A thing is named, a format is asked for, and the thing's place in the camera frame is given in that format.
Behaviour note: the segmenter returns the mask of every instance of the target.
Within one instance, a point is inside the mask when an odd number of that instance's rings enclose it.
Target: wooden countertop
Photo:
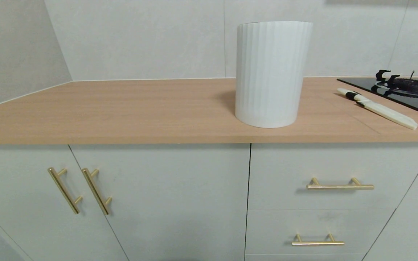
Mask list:
[[[410,130],[305,78],[297,121],[262,129],[234,116],[235,79],[72,82],[0,104],[0,144],[418,142]],[[418,112],[365,96],[408,115]]]

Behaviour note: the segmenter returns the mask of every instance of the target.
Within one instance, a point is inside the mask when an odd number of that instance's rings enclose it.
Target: cabinet handle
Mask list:
[[[333,235],[331,233],[328,234],[327,238],[330,239],[330,241],[312,241],[312,242],[303,242],[301,240],[301,237],[299,236],[299,234],[297,233],[295,239],[297,239],[297,241],[293,241],[291,243],[292,246],[295,247],[301,247],[301,246],[312,246],[312,247],[320,247],[320,246],[343,246],[345,243],[343,241],[335,241],[335,238],[333,237]]]
[[[99,170],[93,170],[93,173],[90,173],[88,168],[82,169],[83,176],[85,176],[86,182],[88,182],[88,185],[90,186],[91,191],[93,192],[94,197],[96,198],[96,201],[98,202],[99,207],[101,210],[103,210],[104,215],[109,215],[109,210],[107,209],[107,206],[112,201],[112,197],[108,197],[106,201],[102,200],[101,194],[99,193],[98,187],[96,186],[96,182],[93,180],[93,177],[95,175],[99,174]]]
[[[353,184],[348,185],[320,185],[315,177],[312,178],[312,184],[306,186],[308,190],[373,190],[373,185],[362,185],[357,178],[351,178]]]
[[[56,172],[56,170],[53,167],[50,167],[48,169],[49,174],[53,178],[56,185],[58,185],[59,190],[61,191],[62,195],[64,196],[65,200],[67,200],[67,203],[72,208],[73,213],[78,214],[80,213],[80,210],[78,209],[77,204],[83,200],[82,196],[79,196],[75,201],[72,200],[72,197],[70,196],[67,188],[65,188],[65,185],[63,184],[61,180],[61,176],[64,174],[67,174],[67,169],[62,169],[59,173]]]

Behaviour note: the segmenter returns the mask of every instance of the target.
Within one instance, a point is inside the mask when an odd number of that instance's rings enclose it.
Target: knife blade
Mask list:
[[[417,122],[415,122],[412,118],[405,116],[393,109],[390,109],[384,105],[375,103],[362,94],[359,94],[355,91],[350,91],[344,88],[338,88],[338,92],[344,95],[346,98],[357,102],[357,104],[361,105],[365,109],[372,111],[386,119],[393,121],[401,126],[405,126],[409,129],[416,129],[418,127]]]

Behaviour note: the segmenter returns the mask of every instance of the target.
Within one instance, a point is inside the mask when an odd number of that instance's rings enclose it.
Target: drawer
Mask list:
[[[418,173],[417,143],[253,144],[249,209],[396,208]],[[307,190],[347,185],[355,177],[374,190]]]
[[[362,261],[365,254],[247,254],[244,261]]]
[[[373,210],[248,210],[246,254],[366,253],[394,209]],[[343,246],[292,246],[302,241],[327,241],[331,233]]]

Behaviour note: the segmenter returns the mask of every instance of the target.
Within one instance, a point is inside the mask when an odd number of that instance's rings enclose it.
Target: black glass cooktop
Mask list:
[[[338,79],[338,81],[369,91],[418,111],[418,79],[397,79],[397,76],[392,78],[386,80],[380,76],[379,79],[377,74],[377,79],[342,78]]]

